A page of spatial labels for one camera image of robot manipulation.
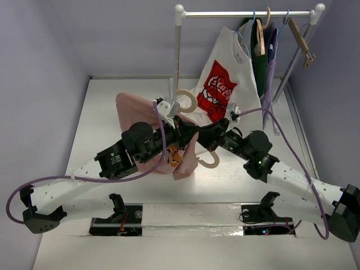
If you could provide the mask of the pink t shirt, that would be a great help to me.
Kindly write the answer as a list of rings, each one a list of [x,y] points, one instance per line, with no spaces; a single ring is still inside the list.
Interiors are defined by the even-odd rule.
[[[150,100],[131,93],[119,93],[116,96],[116,109],[120,129],[123,132],[137,122],[148,123],[154,130],[160,127]],[[184,150],[180,150],[174,145],[169,146],[166,149],[164,161],[154,170],[154,173],[171,174],[175,180],[189,177],[198,166],[195,154],[198,136],[198,134],[195,134]]]

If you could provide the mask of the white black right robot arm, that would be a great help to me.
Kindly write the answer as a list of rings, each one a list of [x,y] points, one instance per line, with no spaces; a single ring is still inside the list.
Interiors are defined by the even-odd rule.
[[[259,206],[260,216],[267,221],[279,214],[323,224],[337,238],[355,242],[359,235],[359,188],[348,184],[340,187],[299,172],[269,153],[267,135],[254,130],[246,137],[227,130],[227,119],[201,127],[198,143],[208,151],[222,147],[246,160],[244,169],[253,179],[281,187],[298,199],[272,193],[272,198]]]

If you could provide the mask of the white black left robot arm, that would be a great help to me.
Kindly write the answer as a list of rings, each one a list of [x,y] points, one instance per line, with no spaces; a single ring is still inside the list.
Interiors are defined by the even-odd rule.
[[[47,184],[29,184],[20,190],[26,206],[22,218],[33,234],[54,230],[61,223],[83,218],[94,222],[125,224],[134,217],[120,194],[111,193],[101,199],[78,199],[78,196],[105,183],[123,183],[151,174],[167,162],[168,149],[184,150],[199,132],[199,126],[175,117],[174,124],[160,122],[154,129],[145,122],[134,123],[121,134],[114,145],[72,173],[47,177]]]

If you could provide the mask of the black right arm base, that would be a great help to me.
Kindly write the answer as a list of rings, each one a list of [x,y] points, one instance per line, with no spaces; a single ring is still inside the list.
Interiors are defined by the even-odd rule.
[[[294,229],[294,222],[289,217],[279,217],[272,209],[280,194],[268,192],[260,202],[241,206],[238,216],[243,223],[245,236],[288,235]]]

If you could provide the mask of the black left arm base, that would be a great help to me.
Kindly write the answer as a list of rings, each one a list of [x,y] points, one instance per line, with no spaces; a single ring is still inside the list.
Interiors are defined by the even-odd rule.
[[[92,236],[142,236],[143,204],[125,204],[119,194],[109,195],[113,213],[108,218],[92,218]]]

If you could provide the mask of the white red print t shirt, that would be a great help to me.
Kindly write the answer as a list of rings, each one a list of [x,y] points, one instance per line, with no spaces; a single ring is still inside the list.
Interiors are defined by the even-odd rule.
[[[199,126],[224,118],[231,104],[240,112],[260,108],[251,59],[241,45],[241,37],[223,27],[190,92],[197,98],[197,108],[184,116]]]

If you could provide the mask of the green shirt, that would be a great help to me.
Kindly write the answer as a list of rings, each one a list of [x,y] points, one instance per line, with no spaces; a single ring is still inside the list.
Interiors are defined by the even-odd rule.
[[[267,54],[260,55],[258,51],[256,20],[251,32],[251,62],[257,87],[257,93],[259,97],[262,97],[264,95],[266,80]]]

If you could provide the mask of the beige hanger with green shirt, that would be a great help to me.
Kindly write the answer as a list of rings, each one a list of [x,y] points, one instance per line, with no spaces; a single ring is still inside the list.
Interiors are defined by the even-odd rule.
[[[261,24],[260,20],[256,19],[256,23],[257,23],[256,38],[257,38],[257,42],[258,42],[258,51],[259,51],[260,55],[266,54],[263,31],[268,27],[270,17],[271,17],[271,9],[270,9],[270,7],[267,7],[267,20],[266,20],[265,24]]]

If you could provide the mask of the lavender shirt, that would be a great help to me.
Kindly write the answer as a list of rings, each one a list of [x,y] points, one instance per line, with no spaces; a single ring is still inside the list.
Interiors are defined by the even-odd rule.
[[[267,66],[265,70],[264,95],[260,99],[262,108],[269,110],[272,98],[272,82],[276,66],[278,29],[275,23],[271,23],[264,31],[265,52],[267,54]]]

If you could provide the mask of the wooden clip hanger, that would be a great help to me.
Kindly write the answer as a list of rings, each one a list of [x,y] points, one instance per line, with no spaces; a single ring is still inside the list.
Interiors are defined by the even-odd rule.
[[[299,59],[300,55],[304,55],[305,58],[304,58],[303,69],[307,70],[316,58],[315,54],[312,54],[310,52],[310,49],[307,44],[307,39],[309,38],[310,33],[312,32],[312,30],[314,28],[314,25],[309,23],[304,34],[301,33],[300,28],[298,27],[296,21],[293,18],[289,19],[288,26],[289,26],[289,28],[292,32],[292,35],[298,45],[295,55],[292,58],[291,69],[295,66],[295,63]]]

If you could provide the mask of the white metal clothes rack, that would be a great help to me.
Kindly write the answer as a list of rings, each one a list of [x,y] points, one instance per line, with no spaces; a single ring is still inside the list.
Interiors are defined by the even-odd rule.
[[[314,25],[314,27],[319,22],[322,14],[324,13],[326,6],[323,3],[319,3],[315,6],[312,10],[307,11],[290,11],[289,19],[293,18],[300,18],[300,17],[307,17],[309,18],[309,23]],[[252,17],[253,11],[194,11],[189,12],[186,11],[185,8],[178,4],[174,8],[175,12],[175,48],[174,48],[174,71],[173,71],[173,85],[172,90],[176,91],[178,89],[178,82],[179,82],[179,63],[180,63],[180,51],[181,51],[181,33],[182,33],[182,24],[184,19],[186,18],[245,18],[245,17]],[[287,11],[271,11],[271,18],[283,18],[286,16]],[[256,18],[265,18],[267,19],[267,11],[255,11]],[[272,98],[272,104],[275,105],[278,103],[279,97],[284,91],[284,87],[288,82],[290,75],[294,69],[291,69],[290,61],[289,66],[287,67],[284,76],[281,79],[281,83],[277,88],[277,91]]]

